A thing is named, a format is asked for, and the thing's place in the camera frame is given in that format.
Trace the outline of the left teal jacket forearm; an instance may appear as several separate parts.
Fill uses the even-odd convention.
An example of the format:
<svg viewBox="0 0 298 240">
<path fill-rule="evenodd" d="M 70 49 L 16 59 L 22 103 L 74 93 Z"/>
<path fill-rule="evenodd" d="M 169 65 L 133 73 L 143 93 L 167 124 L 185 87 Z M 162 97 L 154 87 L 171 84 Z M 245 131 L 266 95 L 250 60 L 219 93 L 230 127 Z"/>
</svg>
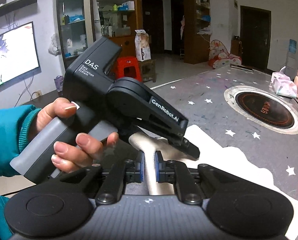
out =
<svg viewBox="0 0 298 240">
<path fill-rule="evenodd" d="M 30 125 L 39 111 L 33 105 L 0 109 L 0 177 L 19 174 L 10 162 L 29 144 Z"/>
</svg>

